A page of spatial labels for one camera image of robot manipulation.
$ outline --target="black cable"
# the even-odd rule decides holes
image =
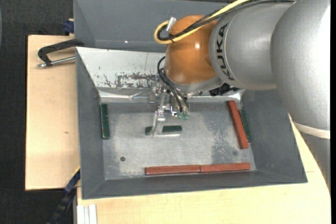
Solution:
[[[178,103],[178,107],[179,107],[179,110],[180,112],[182,113],[182,104],[175,92],[175,90],[169,85],[169,82],[166,80],[166,78],[162,75],[161,73],[161,70],[160,70],[160,64],[161,62],[166,58],[166,56],[163,56],[160,60],[159,60],[159,63],[157,63],[157,73],[159,74],[161,80],[170,88],[171,92],[173,93],[177,103]]]
[[[212,22],[213,20],[216,20],[224,15],[227,15],[229,13],[232,13],[232,12],[235,12],[239,9],[242,9],[242,8],[245,8],[245,7],[248,7],[248,6],[253,6],[253,5],[257,5],[257,4],[260,4],[260,3],[267,3],[267,2],[295,2],[296,0],[257,0],[257,1],[253,1],[253,2],[250,2],[250,3],[247,3],[247,4],[241,4],[237,7],[234,7],[230,10],[228,10],[227,12],[224,12],[224,13],[221,13],[221,14],[218,14],[217,16],[215,17],[212,17],[210,19],[208,19],[210,16],[212,16],[213,14],[215,14],[216,12],[218,12],[219,10],[221,9],[218,9],[204,17],[202,17],[201,19],[199,19],[198,21],[196,21],[195,23],[193,23],[192,25],[188,26],[187,28],[185,28],[183,31],[175,34],[175,35],[169,35],[168,37],[161,37],[160,34],[161,32],[167,27],[167,25],[164,25],[160,28],[160,30],[157,32],[157,38],[159,40],[162,40],[162,41],[166,41],[166,40],[173,40],[174,38],[177,38],[177,37],[180,37],[181,35],[184,35],[196,28],[199,28],[205,24],[208,24],[210,22]]]

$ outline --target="gray plastic tray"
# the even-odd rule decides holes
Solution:
[[[85,5],[80,6],[81,11],[78,11],[78,8],[75,9],[77,15],[75,16],[76,38],[82,39],[93,47],[121,48],[120,44],[126,44],[126,49],[132,49],[139,44],[141,48],[138,50],[144,51],[156,51],[157,47],[160,47],[152,40],[152,31],[156,25],[163,19],[169,18],[170,15],[180,15],[179,11],[183,10],[183,7],[189,6],[187,5],[189,2],[185,1],[181,2],[181,6],[179,5],[180,1],[162,1],[162,3],[158,0],[75,1],[85,2]],[[103,6],[107,10],[118,11],[118,16],[111,17],[110,30],[121,27],[119,31],[107,33],[105,32],[106,28],[104,31],[98,29],[100,22],[107,22],[107,19],[99,20],[99,18],[105,17],[105,13],[109,12],[104,12],[101,8],[101,1],[105,3]],[[127,6],[130,5],[133,10],[138,11],[133,14],[133,17],[130,16],[132,13],[124,10],[124,6],[121,5],[126,2]],[[160,8],[155,9],[152,15],[148,16],[148,13],[151,13],[148,12],[151,7],[150,3],[154,3],[154,6],[160,6]],[[214,6],[208,6],[204,13],[217,9]],[[153,17],[155,22],[150,21],[150,17]],[[87,39],[85,39],[83,30],[85,27],[80,28],[82,30],[78,34],[79,25],[85,25],[90,29],[91,33],[88,34]],[[146,143],[143,140],[146,138],[143,128],[150,125],[154,106],[148,104],[141,96],[137,99],[139,100],[137,103],[122,103],[113,98],[109,100],[111,91],[118,91],[118,87],[105,87],[104,89],[98,87],[94,75],[95,72],[98,72],[99,67],[98,70],[93,71],[92,69],[97,66],[85,64],[82,55],[76,51],[81,184],[84,199],[307,182],[288,113],[283,108],[276,90],[246,91],[244,94],[243,105],[253,135],[253,142],[251,142],[248,151],[244,153],[239,151],[237,145],[233,143],[234,130],[229,120],[225,100],[214,99],[203,103],[191,103],[195,116],[192,118],[193,114],[191,114],[190,122],[184,124],[186,133],[184,136],[181,134],[180,141],[171,140],[172,144],[177,143],[177,145],[185,147],[186,143],[183,139],[191,137],[191,132],[195,133],[195,137],[198,136],[193,141],[201,139],[202,142],[196,144],[196,147],[189,151],[189,159],[179,157],[187,156],[186,152],[175,152],[173,156],[174,151],[170,150],[166,150],[161,157],[155,157],[158,155],[156,149],[152,150],[155,147],[153,144],[155,142]],[[113,73],[116,69],[116,66],[113,69],[111,63],[111,72]],[[111,139],[109,140],[101,138],[100,102],[102,97],[105,98],[105,101],[109,100],[111,126]],[[204,123],[203,128],[200,128],[201,121]],[[137,137],[142,139],[141,143],[136,144]],[[144,150],[144,154],[137,155],[136,152],[141,150]],[[125,161],[121,161],[121,156],[125,157]],[[237,173],[151,177],[144,176],[142,173],[144,167],[150,165],[236,161],[250,161],[252,169]]]

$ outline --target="green block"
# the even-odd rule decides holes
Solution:
[[[248,126],[248,120],[247,120],[246,112],[245,112],[244,109],[241,109],[241,110],[239,110],[239,113],[240,113],[240,118],[242,120],[241,122],[243,123],[243,127],[244,127],[244,130],[245,130],[247,141],[252,142],[253,138],[252,138],[252,133],[251,133],[250,127]]]
[[[100,115],[101,115],[101,137],[103,139],[110,138],[110,126],[109,126],[109,112],[108,106],[106,103],[102,103],[100,105]]]

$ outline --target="wooden board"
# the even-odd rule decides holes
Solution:
[[[63,188],[79,165],[75,65],[36,69],[39,48],[71,37],[29,36],[26,189]],[[73,50],[52,59],[69,57]],[[322,174],[295,129],[308,183],[193,193],[82,200],[96,204],[98,223],[330,223]]]
[[[39,69],[41,47],[69,36],[28,37],[26,190],[64,188],[79,165],[75,62]],[[51,60],[74,49],[50,54]]]

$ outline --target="small green block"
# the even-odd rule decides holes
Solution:
[[[103,139],[110,138],[110,126],[109,126],[109,112],[108,106],[106,103],[102,103],[100,105],[100,115],[101,115],[101,137]]]

